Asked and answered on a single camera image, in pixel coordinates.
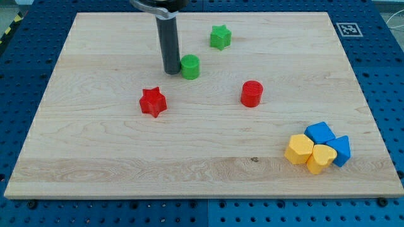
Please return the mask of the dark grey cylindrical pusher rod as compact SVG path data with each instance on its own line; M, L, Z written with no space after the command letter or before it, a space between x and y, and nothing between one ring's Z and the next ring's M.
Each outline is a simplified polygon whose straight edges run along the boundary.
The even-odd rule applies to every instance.
M176 17L162 20L156 17L163 69L169 75L181 70Z

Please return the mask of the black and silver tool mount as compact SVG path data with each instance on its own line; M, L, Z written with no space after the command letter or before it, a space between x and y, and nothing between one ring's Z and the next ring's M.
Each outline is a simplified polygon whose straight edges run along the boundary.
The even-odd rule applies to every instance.
M170 20L189 4L189 0L129 0L131 5L160 20Z

